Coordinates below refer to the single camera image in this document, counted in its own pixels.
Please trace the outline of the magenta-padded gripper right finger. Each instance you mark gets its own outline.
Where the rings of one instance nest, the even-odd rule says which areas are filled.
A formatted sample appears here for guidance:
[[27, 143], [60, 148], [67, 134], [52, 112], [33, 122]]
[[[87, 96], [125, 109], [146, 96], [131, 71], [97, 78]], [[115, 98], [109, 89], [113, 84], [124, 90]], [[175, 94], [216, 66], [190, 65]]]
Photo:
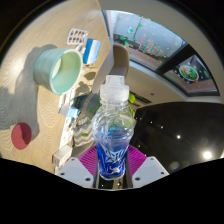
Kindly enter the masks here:
[[168, 175], [156, 157], [147, 157], [133, 146], [128, 148], [126, 178], [129, 188], [140, 188]]

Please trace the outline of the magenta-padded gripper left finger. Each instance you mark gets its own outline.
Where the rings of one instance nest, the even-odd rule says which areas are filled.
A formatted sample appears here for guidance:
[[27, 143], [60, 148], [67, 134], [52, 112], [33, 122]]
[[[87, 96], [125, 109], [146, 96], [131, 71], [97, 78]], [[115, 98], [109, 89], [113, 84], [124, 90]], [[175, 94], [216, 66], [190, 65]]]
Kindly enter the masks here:
[[78, 158], [71, 157], [58, 176], [84, 188], [96, 188], [98, 185], [97, 148], [92, 147]]

